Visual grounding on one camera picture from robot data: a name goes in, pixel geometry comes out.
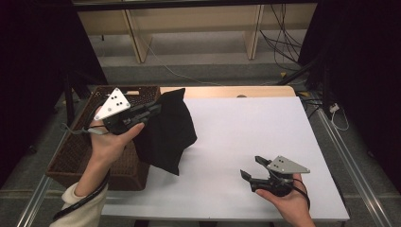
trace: power outlet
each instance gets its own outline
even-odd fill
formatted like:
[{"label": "power outlet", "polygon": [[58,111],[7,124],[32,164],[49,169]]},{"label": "power outlet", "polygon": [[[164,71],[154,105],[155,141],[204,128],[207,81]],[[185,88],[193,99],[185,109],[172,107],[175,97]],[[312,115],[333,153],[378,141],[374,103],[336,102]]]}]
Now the power outlet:
[{"label": "power outlet", "polygon": [[339,109],[340,109],[339,105],[337,105],[337,103],[334,103],[333,105],[330,106],[330,113],[334,113]]}]

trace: brown basket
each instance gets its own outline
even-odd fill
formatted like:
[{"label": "brown basket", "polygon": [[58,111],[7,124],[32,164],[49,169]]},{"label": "brown basket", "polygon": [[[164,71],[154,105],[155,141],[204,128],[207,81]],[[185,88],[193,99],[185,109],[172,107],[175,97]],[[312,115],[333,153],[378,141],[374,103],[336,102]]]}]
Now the brown basket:
[{"label": "brown basket", "polygon": [[[72,129],[81,130],[87,119],[93,113],[96,105],[107,98],[116,86],[99,86],[89,98],[83,112],[76,119]],[[139,95],[126,96],[131,106],[145,104],[156,100],[160,96],[157,86],[136,87],[118,86],[122,91],[138,91]],[[68,133],[55,157],[47,168],[46,175],[65,187],[76,183],[82,176],[91,157],[91,147],[88,134]],[[139,191],[146,186],[149,165],[139,161],[135,145],[130,142],[120,159],[111,169],[109,180],[110,190]]]}]

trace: white table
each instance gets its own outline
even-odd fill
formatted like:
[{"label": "white table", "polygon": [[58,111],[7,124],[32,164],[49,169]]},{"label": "white table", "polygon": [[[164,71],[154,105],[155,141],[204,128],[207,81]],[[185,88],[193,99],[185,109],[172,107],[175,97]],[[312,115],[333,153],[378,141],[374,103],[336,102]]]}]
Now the white table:
[{"label": "white table", "polygon": [[146,219],[275,221],[272,204],[239,173],[265,178],[255,155],[283,155],[303,174],[315,221],[349,219],[298,97],[187,98],[198,141],[183,153],[180,176],[151,167],[139,192],[109,192],[102,215]]}]

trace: black cloth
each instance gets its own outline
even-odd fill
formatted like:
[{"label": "black cloth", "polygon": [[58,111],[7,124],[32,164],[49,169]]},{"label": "black cloth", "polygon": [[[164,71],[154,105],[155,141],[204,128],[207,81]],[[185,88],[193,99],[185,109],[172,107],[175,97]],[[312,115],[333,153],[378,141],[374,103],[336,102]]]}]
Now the black cloth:
[{"label": "black cloth", "polygon": [[185,89],[162,94],[156,104],[162,105],[133,142],[141,161],[179,175],[183,150],[198,139],[192,117],[183,102]]}]

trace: hand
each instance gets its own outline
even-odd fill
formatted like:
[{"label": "hand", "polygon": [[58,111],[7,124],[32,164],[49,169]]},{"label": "hand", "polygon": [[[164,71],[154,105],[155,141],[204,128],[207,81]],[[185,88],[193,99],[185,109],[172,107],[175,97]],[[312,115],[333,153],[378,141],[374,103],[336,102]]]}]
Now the hand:
[{"label": "hand", "polygon": [[[301,174],[294,174],[294,179],[302,181]],[[306,192],[304,185],[294,181],[294,186]],[[280,212],[281,216],[293,226],[315,226],[307,208],[306,199],[301,193],[292,190],[284,197],[276,197],[271,192],[263,189],[257,189],[256,194],[273,203]]]},{"label": "hand", "polygon": [[[92,121],[90,127],[98,131],[107,132],[103,126],[103,121]],[[115,162],[123,153],[124,147],[141,132],[145,127],[144,123],[137,124],[130,128],[127,132],[115,135],[112,133],[106,134],[94,134],[91,133],[92,141],[92,157],[97,162],[101,162],[103,165],[111,165]]]},{"label": "hand", "polygon": [[[102,126],[103,121],[101,120],[94,120],[90,125],[90,127],[95,127],[94,129],[98,131],[107,132],[106,128]],[[120,135],[111,133],[91,133],[92,156],[74,191],[76,196],[84,197],[95,191],[103,181],[112,164],[121,157],[124,147],[138,135],[144,127],[144,123],[137,124]]]}]

